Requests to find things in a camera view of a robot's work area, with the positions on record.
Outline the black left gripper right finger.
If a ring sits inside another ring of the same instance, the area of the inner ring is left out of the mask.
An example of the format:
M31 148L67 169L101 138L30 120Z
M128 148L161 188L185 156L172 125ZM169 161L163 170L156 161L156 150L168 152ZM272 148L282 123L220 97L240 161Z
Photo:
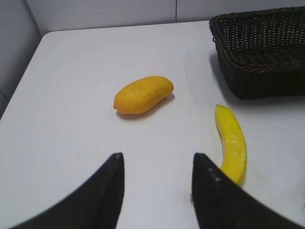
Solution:
M203 153L193 158L192 199L201 229L301 228L246 193Z

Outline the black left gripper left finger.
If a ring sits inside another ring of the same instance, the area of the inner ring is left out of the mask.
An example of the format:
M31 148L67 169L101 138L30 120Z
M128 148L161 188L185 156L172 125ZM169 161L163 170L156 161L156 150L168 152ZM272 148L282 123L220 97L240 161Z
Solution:
M124 198L124 157L114 153L80 187L17 229L114 229Z

